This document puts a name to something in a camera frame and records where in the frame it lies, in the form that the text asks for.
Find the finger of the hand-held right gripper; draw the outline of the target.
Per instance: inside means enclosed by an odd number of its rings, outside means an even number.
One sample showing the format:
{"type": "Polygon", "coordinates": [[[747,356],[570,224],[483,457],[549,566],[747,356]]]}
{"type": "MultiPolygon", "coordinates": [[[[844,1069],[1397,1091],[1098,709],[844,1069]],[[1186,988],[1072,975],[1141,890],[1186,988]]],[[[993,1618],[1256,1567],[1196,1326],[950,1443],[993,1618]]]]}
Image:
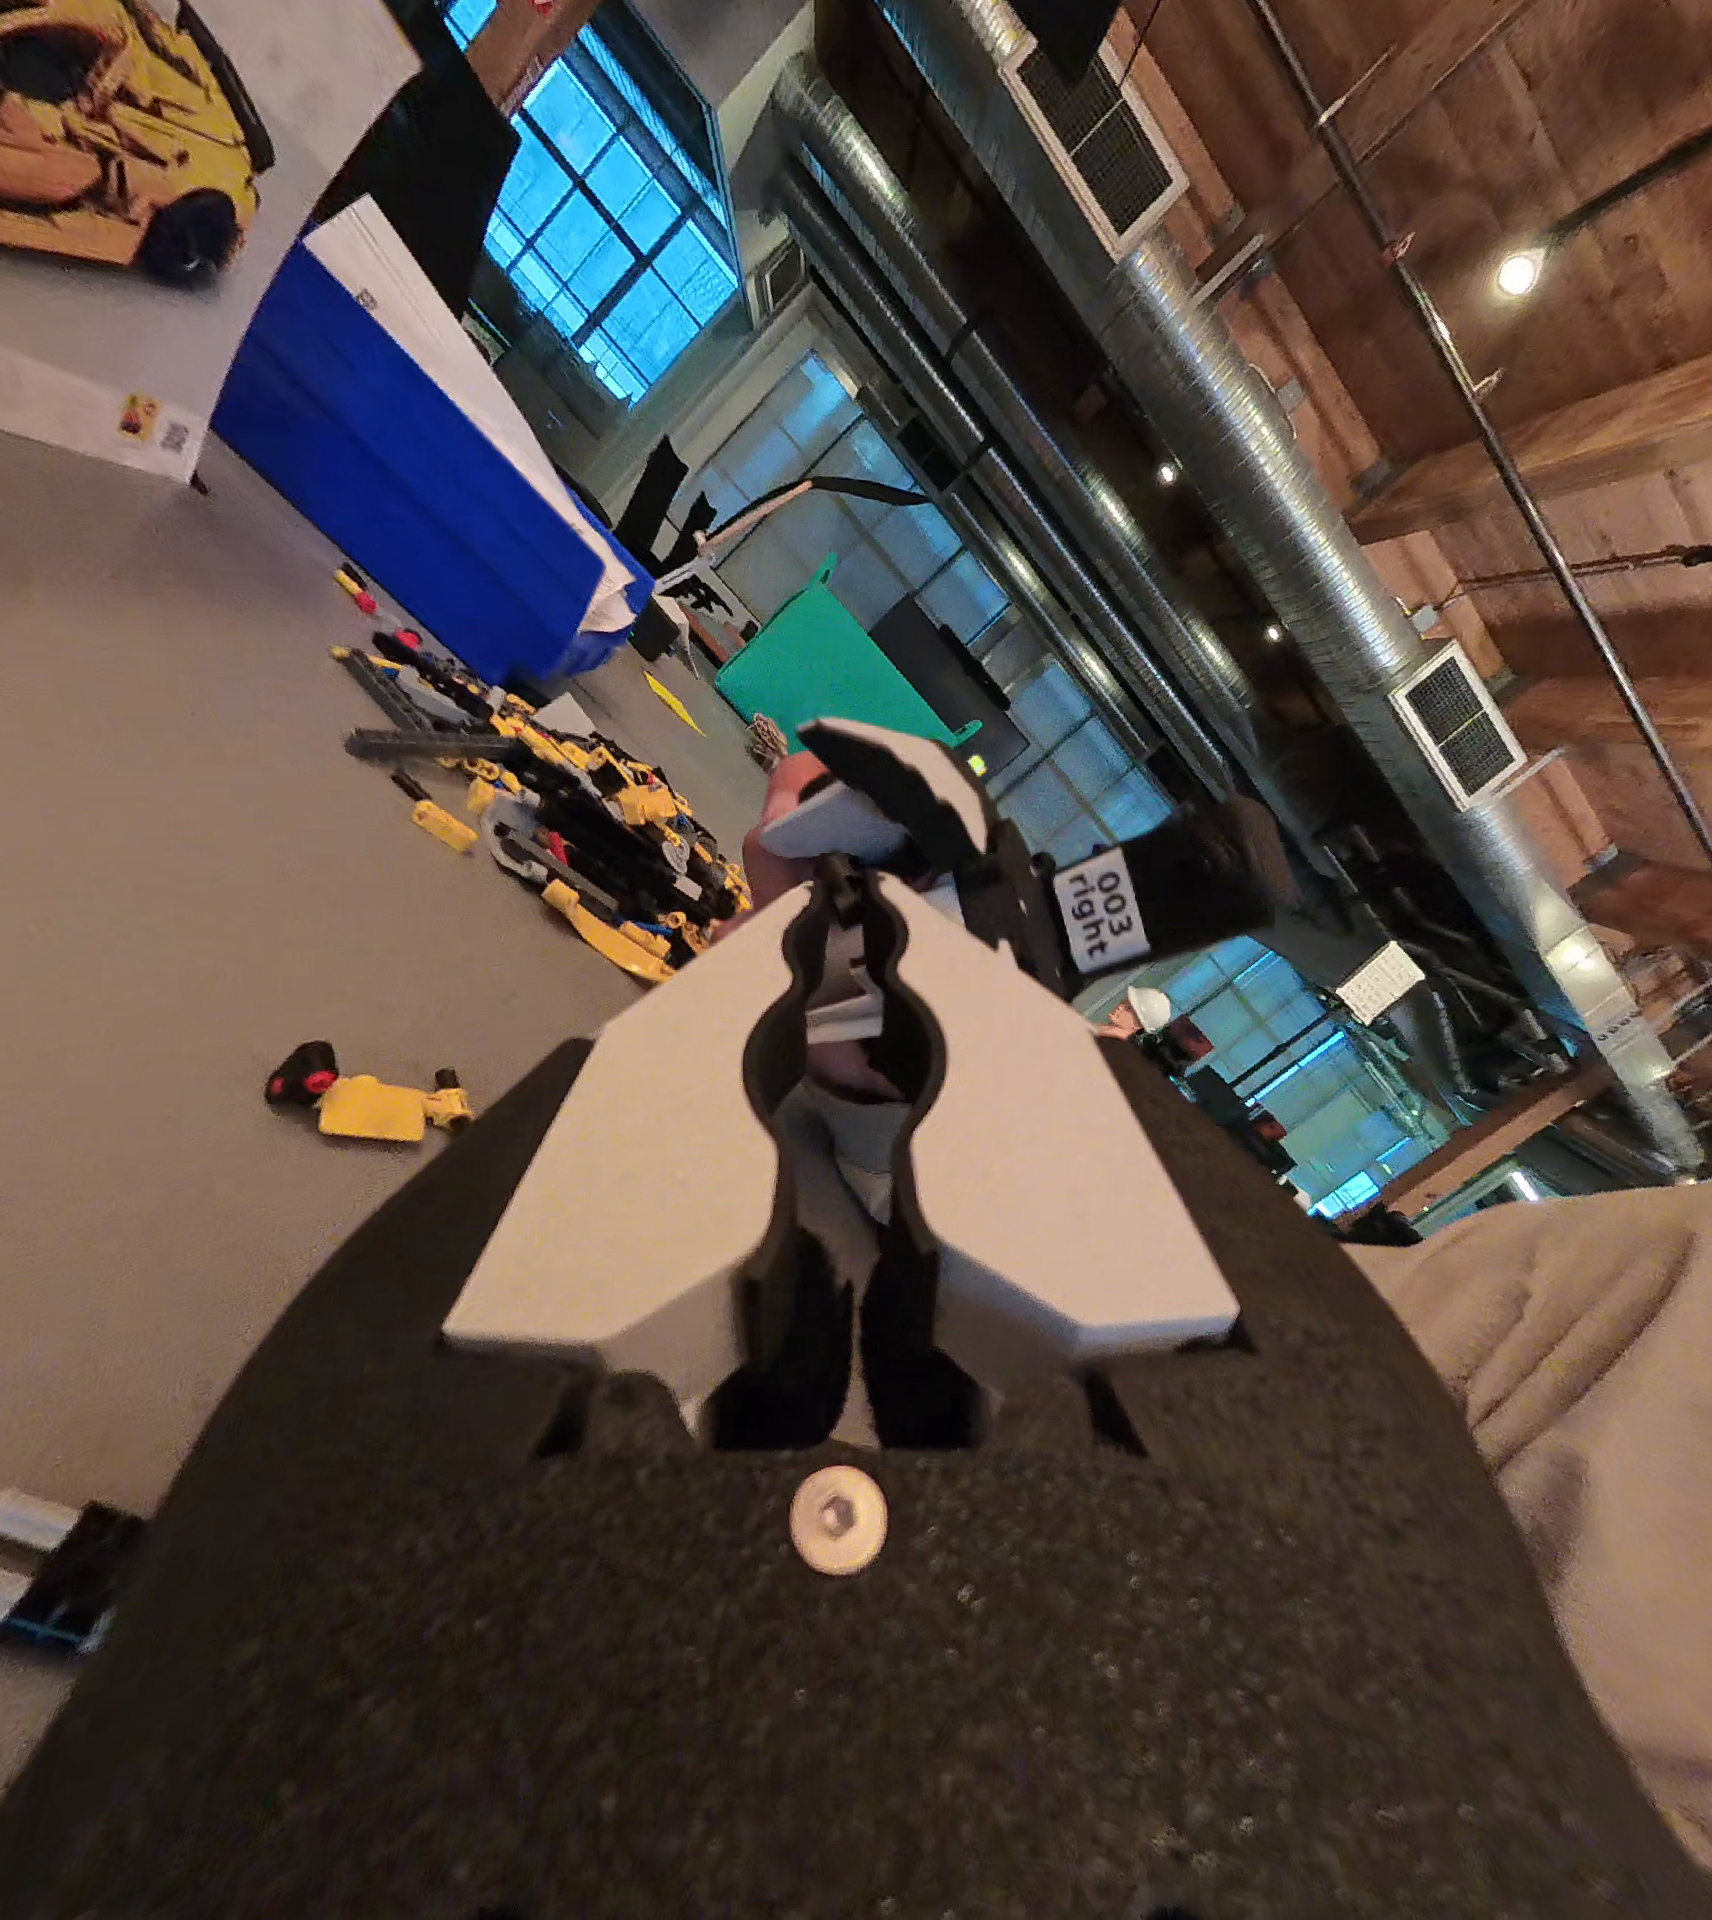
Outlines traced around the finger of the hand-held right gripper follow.
{"type": "Polygon", "coordinates": [[[818,784],[848,784],[878,803],[908,833],[917,862],[891,869],[915,890],[962,882],[994,853],[994,808],[953,749],[845,720],[803,724],[807,753],[824,763],[818,784]]]}
{"type": "Polygon", "coordinates": [[[782,862],[845,858],[860,869],[917,862],[908,829],[848,784],[811,784],[776,820],[760,826],[760,849],[782,862]]]}

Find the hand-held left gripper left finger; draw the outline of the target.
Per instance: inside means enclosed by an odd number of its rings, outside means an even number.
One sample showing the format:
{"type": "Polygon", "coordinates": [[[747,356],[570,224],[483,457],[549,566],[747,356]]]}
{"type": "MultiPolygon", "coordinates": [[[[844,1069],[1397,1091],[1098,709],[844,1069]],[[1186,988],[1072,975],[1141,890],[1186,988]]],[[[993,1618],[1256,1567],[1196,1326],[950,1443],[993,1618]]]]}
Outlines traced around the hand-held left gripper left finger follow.
{"type": "Polygon", "coordinates": [[[442,1338],[650,1377],[696,1429],[773,1368],[818,1265],[773,1111],[803,1065],[818,941],[789,890],[594,1038],[442,1338]]]}

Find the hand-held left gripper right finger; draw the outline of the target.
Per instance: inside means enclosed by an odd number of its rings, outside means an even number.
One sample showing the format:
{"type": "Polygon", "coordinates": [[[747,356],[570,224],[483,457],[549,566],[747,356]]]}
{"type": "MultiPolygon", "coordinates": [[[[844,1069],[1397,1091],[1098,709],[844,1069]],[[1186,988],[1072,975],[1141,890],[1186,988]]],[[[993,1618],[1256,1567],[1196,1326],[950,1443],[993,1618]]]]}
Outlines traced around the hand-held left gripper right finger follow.
{"type": "Polygon", "coordinates": [[[935,1348],[1004,1399],[1230,1335],[1238,1303],[1095,1031],[904,882],[873,897],[885,1006],[932,1040],[895,1204],[935,1258],[935,1348]]]}

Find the yellow panel black connector assembly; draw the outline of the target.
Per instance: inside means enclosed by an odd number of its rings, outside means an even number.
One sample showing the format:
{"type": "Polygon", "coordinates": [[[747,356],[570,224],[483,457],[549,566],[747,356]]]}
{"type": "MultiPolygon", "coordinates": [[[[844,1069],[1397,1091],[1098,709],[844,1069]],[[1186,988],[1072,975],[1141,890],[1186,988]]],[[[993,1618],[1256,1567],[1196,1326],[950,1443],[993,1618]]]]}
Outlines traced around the yellow panel black connector assembly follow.
{"type": "Polygon", "coordinates": [[[364,1145],[422,1145],[427,1134],[465,1134],[475,1111],[454,1070],[436,1070],[429,1090],[340,1070],[331,1043],[295,1044],[262,1085],[278,1111],[314,1119],[322,1136],[364,1145]]]}

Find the black monitor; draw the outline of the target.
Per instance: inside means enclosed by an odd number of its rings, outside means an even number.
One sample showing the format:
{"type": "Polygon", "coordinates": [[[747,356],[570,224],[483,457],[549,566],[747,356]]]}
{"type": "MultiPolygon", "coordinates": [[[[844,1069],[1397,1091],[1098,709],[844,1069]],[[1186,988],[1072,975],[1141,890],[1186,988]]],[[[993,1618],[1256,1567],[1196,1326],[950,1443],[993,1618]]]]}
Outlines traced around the black monitor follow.
{"type": "Polygon", "coordinates": [[[960,750],[980,761],[985,780],[1001,776],[1031,749],[1014,720],[1012,697],[967,644],[932,621],[915,597],[876,619],[870,637],[908,684],[929,703],[960,750]]]}

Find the green felt bin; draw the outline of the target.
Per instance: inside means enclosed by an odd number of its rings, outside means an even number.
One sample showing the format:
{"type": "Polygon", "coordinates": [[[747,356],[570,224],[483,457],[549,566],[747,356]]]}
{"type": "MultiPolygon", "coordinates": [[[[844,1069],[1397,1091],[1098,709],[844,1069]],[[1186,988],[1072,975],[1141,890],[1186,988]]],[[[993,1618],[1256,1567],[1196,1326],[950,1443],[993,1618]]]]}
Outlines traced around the green felt bin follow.
{"type": "Polygon", "coordinates": [[[953,730],[831,589],[828,555],[757,636],[729,656],[715,692],[739,718],[773,720],[792,742],[803,724],[845,720],[962,749],[980,722],[953,730]]]}

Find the pile of yellow black bricks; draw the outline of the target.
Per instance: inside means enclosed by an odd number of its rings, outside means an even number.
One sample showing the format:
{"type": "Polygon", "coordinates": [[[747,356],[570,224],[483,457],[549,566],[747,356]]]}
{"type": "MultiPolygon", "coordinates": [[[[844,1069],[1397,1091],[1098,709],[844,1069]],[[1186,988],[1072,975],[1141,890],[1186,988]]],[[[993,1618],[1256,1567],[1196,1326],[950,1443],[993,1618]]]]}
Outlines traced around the pile of yellow black bricks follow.
{"type": "Polygon", "coordinates": [[[330,658],[380,720],[350,730],[345,755],[425,839],[518,884],[618,974],[664,986],[751,911],[742,858],[574,697],[492,681],[412,626],[375,626],[330,658]]]}

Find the blue plastic bin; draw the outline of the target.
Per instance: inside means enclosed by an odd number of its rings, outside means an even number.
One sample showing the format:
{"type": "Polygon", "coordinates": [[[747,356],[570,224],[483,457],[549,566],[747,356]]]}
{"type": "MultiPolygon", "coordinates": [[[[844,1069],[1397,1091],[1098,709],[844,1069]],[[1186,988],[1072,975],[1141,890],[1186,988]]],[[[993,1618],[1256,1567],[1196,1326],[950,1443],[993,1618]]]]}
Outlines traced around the blue plastic bin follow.
{"type": "Polygon", "coordinates": [[[251,321],[216,438],[487,682],[558,682],[614,658],[646,587],[603,560],[314,257],[294,247],[251,321]]]}

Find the person's beige jacket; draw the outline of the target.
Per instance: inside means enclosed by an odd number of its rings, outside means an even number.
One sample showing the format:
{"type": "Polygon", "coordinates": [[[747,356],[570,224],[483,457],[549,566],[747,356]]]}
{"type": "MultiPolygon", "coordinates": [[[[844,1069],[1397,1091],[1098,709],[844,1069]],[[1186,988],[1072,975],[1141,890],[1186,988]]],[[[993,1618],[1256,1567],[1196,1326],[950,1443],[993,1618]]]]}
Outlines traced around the person's beige jacket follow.
{"type": "Polygon", "coordinates": [[[1712,1886],[1712,1179],[1349,1258],[1455,1398],[1579,1680],[1712,1886]]]}

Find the white paper sheets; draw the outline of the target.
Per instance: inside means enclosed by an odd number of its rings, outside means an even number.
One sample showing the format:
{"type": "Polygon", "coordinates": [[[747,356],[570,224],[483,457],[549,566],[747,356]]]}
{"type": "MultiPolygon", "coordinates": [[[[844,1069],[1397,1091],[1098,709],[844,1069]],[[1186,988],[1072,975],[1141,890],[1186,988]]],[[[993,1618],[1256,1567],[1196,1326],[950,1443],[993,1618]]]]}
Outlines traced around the white paper sheets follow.
{"type": "Polygon", "coordinates": [[[646,572],[620,560],[568,484],[558,477],[533,424],[496,376],[473,338],[439,299],[425,269],[372,196],[313,228],[301,250],[357,301],[372,322],[409,357],[417,375],[515,469],[525,489],[570,531],[599,566],[581,632],[623,637],[634,626],[629,599],[650,599],[646,572]]]}

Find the black grey connector piece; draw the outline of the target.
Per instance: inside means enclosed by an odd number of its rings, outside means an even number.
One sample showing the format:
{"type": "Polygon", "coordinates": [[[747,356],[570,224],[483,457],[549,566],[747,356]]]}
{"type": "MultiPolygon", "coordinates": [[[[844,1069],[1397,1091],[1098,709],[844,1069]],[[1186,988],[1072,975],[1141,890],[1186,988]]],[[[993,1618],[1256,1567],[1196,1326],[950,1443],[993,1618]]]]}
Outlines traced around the black grey connector piece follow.
{"type": "Polygon", "coordinates": [[[149,1540],[149,1520],[101,1502],[0,1491],[0,1644],[80,1661],[97,1651],[149,1540]]]}

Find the dark overhead panel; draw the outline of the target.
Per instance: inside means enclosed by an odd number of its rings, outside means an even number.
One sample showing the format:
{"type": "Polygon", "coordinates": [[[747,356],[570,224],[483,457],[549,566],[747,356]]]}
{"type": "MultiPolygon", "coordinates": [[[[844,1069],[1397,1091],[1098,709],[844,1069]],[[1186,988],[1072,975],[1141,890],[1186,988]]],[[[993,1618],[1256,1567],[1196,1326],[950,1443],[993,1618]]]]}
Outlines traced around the dark overhead panel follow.
{"type": "Polygon", "coordinates": [[[1108,46],[1108,31],[1123,13],[1117,0],[1015,0],[1015,20],[1063,84],[1080,84],[1108,46]]]}

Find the toy car instruction booklet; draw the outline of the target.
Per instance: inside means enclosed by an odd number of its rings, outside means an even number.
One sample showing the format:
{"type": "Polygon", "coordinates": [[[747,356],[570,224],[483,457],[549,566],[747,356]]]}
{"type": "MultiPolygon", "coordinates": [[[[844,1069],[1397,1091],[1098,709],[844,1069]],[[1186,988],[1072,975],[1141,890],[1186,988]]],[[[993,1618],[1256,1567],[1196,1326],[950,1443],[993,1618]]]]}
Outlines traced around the toy car instruction booklet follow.
{"type": "Polygon", "coordinates": [[[0,2],[0,431],[185,484],[271,283],[417,75],[381,2],[0,2]]]}

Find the silver ventilation duct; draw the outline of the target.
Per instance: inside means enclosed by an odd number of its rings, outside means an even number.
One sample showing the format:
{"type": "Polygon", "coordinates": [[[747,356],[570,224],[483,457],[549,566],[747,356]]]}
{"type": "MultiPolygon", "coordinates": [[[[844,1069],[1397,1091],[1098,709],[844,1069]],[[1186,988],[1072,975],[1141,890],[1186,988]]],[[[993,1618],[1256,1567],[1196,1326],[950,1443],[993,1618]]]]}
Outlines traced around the silver ventilation duct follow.
{"type": "Polygon", "coordinates": [[[1421,636],[1366,560],[1327,478],[1342,478],[1353,433],[1323,431],[1322,401],[1308,414],[1308,452],[1273,386],[1246,343],[1277,338],[1294,367],[1314,360],[1296,310],[1257,308],[1252,322],[1223,315],[1196,263],[1212,224],[1230,212],[1226,181],[1201,130],[1148,56],[1137,57],[1131,18],[1121,13],[1102,47],[1140,118],[1201,187],[1186,187],[1124,258],[1095,240],[1067,179],[1022,117],[1004,64],[1015,56],[1012,6],[831,6],[822,47],[831,79],[851,82],[861,108],[931,110],[953,129],[967,181],[990,191],[1040,257],[1045,280],[1080,312],[1123,388],[1226,541],[1252,592],[1296,644],[1356,749],[1414,821],[1434,864],[1468,903],[1519,993],[1599,1063],[1646,1136],[1668,1179],[1701,1173],[1702,1153],[1670,1090],[1671,1062],[1595,933],[1558,887],[1519,813],[1520,780],[1459,808],[1400,718],[1393,694],[1439,651],[1443,630],[1421,636]]]}

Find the wooden post red label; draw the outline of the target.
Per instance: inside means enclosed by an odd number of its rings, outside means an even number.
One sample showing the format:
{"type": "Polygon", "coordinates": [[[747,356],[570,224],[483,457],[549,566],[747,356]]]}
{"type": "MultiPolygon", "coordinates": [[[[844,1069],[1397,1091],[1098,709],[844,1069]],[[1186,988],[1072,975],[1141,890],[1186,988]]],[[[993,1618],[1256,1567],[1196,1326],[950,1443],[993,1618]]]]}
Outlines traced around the wooden post red label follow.
{"type": "Polygon", "coordinates": [[[466,59],[502,118],[515,118],[533,86],[568,52],[601,2],[496,2],[466,59]]]}

